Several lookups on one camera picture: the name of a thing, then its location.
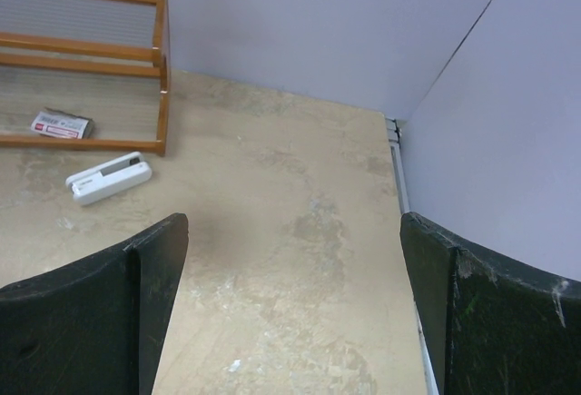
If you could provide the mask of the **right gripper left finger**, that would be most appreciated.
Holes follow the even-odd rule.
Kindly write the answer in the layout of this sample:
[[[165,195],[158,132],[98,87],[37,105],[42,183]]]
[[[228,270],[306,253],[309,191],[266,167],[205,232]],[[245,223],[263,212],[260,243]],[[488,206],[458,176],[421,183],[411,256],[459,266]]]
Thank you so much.
[[[174,213],[1,290],[4,394],[150,394],[188,250]]]

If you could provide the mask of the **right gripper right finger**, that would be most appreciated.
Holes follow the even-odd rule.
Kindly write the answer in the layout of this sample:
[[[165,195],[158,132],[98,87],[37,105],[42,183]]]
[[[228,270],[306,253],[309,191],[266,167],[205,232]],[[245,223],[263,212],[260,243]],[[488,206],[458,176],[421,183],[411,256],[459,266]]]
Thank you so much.
[[[399,235],[439,393],[579,393],[578,281],[415,212]]]

